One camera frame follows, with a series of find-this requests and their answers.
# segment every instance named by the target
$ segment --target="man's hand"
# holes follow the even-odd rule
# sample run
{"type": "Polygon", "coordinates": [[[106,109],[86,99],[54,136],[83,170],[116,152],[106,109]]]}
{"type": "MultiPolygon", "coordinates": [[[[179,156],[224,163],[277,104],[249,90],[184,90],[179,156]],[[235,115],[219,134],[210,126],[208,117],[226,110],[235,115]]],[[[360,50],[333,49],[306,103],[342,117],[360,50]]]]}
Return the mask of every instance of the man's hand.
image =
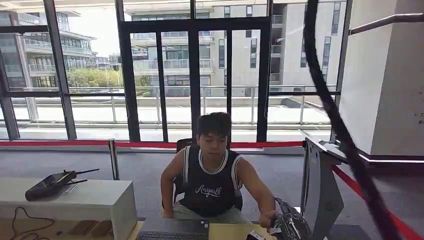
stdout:
{"type": "Polygon", "coordinates": [[[174,218],[174,211],[163,211],[162,218],[173,219],[174,218]]]}
{"type": "Polygon", "coordinates": [[[267,211],[264,213],[261,213],[259,216],[259,224],[264,229],[269,229],[273,226],[271,226],[271,218],[273,217],[275,210],[267,211]]]}

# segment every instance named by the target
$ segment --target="gray floor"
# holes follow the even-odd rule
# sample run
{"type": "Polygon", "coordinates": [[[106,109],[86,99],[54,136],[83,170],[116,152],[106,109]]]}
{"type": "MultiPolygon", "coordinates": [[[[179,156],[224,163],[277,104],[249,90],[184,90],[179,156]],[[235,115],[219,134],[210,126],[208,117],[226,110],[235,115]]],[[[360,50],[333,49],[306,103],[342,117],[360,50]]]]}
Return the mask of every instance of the gray floor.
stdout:
{"type": "MultiPolygon", "coordinates": [[[[134,181],[135,200],[139,217],[161,214],[160,176],[173,154],[119,153],[120,177],[134,181]]],[[[271,191],[293,206],[299,206],[303,158],[300,156],[245,155],[259,177],[271,191]]],[[[63,169],[100,171],[84,175],[88,179],[112,179],[107,153],[86,152],[18,152],[0,151],[0,177],[43,178],[63,169]]],[[[342,169],[350,174],[348,166],[342,169]]],[[[381,239],[364,201],[342,180],[336,180],[343,197],[344,210],[336,223],[359,225],[370,239],[381,239]]],[[[388,208],[424,236],[424,177],[378,177],[375,179],[388,208]]],[[[253,198],[243,191],[243,213],[251,220],[259,212],[253,198]]]]}

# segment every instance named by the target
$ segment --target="black walkie-talkie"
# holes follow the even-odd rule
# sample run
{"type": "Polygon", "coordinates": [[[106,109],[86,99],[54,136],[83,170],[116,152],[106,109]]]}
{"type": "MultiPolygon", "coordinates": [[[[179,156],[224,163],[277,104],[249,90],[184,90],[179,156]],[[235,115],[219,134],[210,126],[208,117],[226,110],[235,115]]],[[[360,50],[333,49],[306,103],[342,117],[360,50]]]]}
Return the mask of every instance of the black walkie-talkie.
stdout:
{"type": "Polygon", "coordinates": [[[89,172],[98,171],[97,169],[87,170],[87,171],[66,171],[63,170],[61,173],[56,173],[49,175],[44,178],[42,181],[37,183],[35,186],[31,187],[25,192],[25,198],[28,201],[36,201],[39,199],[47,198],[58,194],[63,187],[86,182],[87,180],[73,181],[69,182],[72,179],[75,179],[79,174],[85,174],[89,172]]]}

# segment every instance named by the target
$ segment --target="man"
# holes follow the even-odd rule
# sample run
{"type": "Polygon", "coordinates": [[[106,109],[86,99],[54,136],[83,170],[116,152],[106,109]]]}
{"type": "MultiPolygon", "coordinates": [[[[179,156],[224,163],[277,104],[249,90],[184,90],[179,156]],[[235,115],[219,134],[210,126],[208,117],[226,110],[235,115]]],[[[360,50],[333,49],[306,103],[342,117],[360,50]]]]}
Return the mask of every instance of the man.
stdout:
{"type": "Polygon", "coordinates": [[[162,173],[163,216],[251,223],[235,208],[244,185],[257,202],[260,225],[269,228],[269,218],[275,211],[274,197],[253,166],[238,153],[227,150],[231,117],[224,112],[203,115],[197,127],[197,145],[179,151],[162,173]],[[184,181],[184,198],[173,204],[173,179],[177,176],[184,181]]]}

